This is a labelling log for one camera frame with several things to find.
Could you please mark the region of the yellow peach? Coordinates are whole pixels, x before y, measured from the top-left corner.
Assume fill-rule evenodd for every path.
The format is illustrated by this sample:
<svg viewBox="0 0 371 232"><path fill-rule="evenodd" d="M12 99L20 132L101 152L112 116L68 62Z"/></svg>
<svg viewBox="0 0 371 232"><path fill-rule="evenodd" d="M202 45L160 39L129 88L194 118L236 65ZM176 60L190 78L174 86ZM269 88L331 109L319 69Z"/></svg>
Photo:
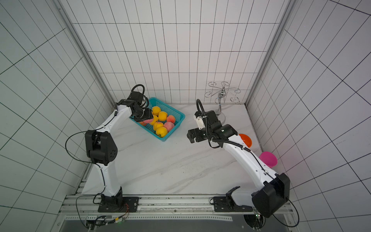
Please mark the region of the yellow peach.
<svg viewBox="0 0 371 232"><path fill-rule="evenodd" d="M161 112L160 107L158 107L158 106L154 106L154 107L152 108L152 114L153 114L153 115L158 116L158 114L159 114L160 112Z"/></svg>
<svg viewBox="0 0 371 232"><path fill-rule="evenodd" d="M168 130L164 126L156 129L156 135L160 138L164 138L167 134L168 134Z"/></svg>
<svg viewBox="0 0 371 232"><path fill-rule="evenodd" d="M156 131L158 128L163 127L163 126L164 126L164 124L162 122L157 121L153 125L153 130Z"/></svg>
<svg viewBox="0 0 371 232"><path fill-rule="evenodd" d="M158 122L158 117L156 115L153 115L153 118L151 119L149 124L153 126L156 122Z"/></svg>
<svg viewBox="0 0 371 232"><path fill-rule="evenodd" d="M158 113L158 120L161 122L167 121L168 114L164 111Z"/></svg>

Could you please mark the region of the yellow peach top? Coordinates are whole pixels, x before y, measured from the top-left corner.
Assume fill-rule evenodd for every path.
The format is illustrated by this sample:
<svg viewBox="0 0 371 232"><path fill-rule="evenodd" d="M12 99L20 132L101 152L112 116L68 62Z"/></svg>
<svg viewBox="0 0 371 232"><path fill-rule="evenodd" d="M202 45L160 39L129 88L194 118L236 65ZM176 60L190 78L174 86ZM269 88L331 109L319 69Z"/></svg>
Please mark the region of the yellow peach top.
<svg viewBox="0 0 371 232"><path fill-rule="evenodd" d="M164 111L158 113L158 120L161 122L167 121L168 114Z"/></svg>

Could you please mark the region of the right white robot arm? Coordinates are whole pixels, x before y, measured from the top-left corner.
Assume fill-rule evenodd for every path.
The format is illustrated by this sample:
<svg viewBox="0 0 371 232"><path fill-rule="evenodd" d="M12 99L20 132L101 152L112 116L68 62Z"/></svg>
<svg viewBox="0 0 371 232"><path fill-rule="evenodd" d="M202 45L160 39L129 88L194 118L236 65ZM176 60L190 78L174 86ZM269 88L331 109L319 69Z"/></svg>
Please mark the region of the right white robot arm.
<svg viewBox="0 0 371 232"><path fill-rule="evenodd" d="M214 111L204 113L198 110L194 119L198 126L188 131L190 142L217 143L218 148L226 150L236 159L254 183L252 188L233 190L233 203L237 206L254 207L262 216L269 218L288 202L289 177L284 173L277 174L266 165L231 125L222 125Z"/></svg>

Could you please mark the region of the teal plastic basket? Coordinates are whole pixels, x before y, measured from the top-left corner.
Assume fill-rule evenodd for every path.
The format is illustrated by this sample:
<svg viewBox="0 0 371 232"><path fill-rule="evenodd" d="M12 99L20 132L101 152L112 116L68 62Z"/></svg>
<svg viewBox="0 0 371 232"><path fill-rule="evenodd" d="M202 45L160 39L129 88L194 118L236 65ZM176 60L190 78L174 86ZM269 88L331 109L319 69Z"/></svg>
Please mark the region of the teal plastic basket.
<svg viewBox="0 0 371 232"><path fill-rule="evenodd" d="M139 126L141 126L141 128L146 130L148 133L150 133L151 135L153 135L154 137L156 137L160 141L165 142L172 135L172 133L177 130L177 128L181 125L181 123L183 122L183 120L185 119L186 116L182 112L176 110L172 106L162 102L161 100L159 100L157 98L152 97L152 98L149 98L148 101L149 101L149 105L148 105L149 108L152 109L154 106L158 106L161 110L166 112L168 115L172 115L172 116L175 117L174 128L170 132L168 132L165 137L161 138L161 137L156 135L156 132L153 130L153 125L147 124L147 125L143 126L139 122L136 122L134 119L130 118L130 120L133 121L134 123L138 124Z"/></svg>

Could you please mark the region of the silver metal cup rack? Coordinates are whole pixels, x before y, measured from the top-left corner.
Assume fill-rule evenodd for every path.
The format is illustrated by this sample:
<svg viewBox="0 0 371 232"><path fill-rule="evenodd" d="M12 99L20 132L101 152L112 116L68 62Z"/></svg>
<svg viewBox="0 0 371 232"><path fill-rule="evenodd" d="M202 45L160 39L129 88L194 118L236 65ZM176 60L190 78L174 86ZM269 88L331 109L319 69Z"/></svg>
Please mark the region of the silver metal cup rack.
<svg viewBox="0 0 371 232"><path fill-rule="evenodd" d="M221 123L225 123L226 116L222 112L222 103L225 103L227 97L230 96L230 101L233 104L240 104L241 101L237 94L241 93L241 90L239 88L231 87L230 83L227 81L221 81L220 83L211 81L208 83L208 87L211 87L212 90L207 91L204 96L206 98L212 98L216 95L215 104L218 108L215 110L215 114Z"/></svg>

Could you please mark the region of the orange plastic bowl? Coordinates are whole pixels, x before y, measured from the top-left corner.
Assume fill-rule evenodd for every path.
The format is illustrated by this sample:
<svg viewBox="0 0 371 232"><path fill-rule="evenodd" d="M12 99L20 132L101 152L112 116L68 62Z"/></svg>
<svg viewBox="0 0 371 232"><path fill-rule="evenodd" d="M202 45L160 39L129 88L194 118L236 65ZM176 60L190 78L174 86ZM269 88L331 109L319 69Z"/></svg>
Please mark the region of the orange plastic bowl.
<svg viewBox="0 0 371 232"><path fill-rule="evenodd" d="M245 143L245 145L248 147L248 148L251 148L252 147L252 139L246 135L246 134L239 134L241 139L243 140L243 142Z"/></svg>

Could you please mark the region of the pink plastic goblet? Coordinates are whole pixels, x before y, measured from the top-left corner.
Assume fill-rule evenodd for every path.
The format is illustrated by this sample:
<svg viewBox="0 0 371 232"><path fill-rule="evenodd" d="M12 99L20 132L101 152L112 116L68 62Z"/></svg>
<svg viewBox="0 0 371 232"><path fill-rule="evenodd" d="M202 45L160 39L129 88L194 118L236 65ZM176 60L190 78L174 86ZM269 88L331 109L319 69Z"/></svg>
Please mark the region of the pink plastic goblet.
<svg viewBox="0 0 371 232"><path fill-rule="evenodd" d="M270 153L270 152L263 152L261 153L261 155L259 156L260 160L266 164L268 167L270 168L273 168L277 165L278 163L278 159L277 157Z"/></svg>

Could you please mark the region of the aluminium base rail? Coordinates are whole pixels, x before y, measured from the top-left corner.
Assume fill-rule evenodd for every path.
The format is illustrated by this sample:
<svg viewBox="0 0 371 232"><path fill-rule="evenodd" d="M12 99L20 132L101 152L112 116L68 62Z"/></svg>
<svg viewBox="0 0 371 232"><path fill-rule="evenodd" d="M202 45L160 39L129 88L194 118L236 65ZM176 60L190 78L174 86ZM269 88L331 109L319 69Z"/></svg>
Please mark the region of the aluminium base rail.
<svg viewBox="0 0 371 232"><path fill-rule="evenodd" d="M122 206L107 206L100 196L69 195L65 198L58 220L111 221L140 219L216 219L230 221L233 215L262 215L252 212L216 212L210 204L213 197L225 195L125 195Z"/></svg>

